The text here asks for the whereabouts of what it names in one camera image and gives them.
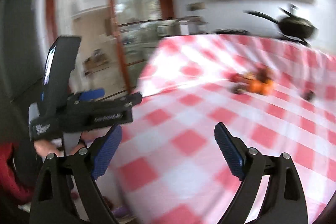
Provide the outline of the person left hand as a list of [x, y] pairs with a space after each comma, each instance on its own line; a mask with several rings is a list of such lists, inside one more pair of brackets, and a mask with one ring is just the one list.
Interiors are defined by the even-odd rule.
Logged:
[[[108, 128], [101, 128], [92, 131], [83, 131], [77, 145], [74, 146], [66, 155], [74, 155], [79, 149], [86, 146], [86, 141], [95, 140], [97, 137], [104, 136]], [[36, 140], [34, 141], [34, 149], [36, 153], [45, 159], [49, 154], [54, 153], [57, 157], [64, 156], [64, 149], [60, 147], [60, 141]]]

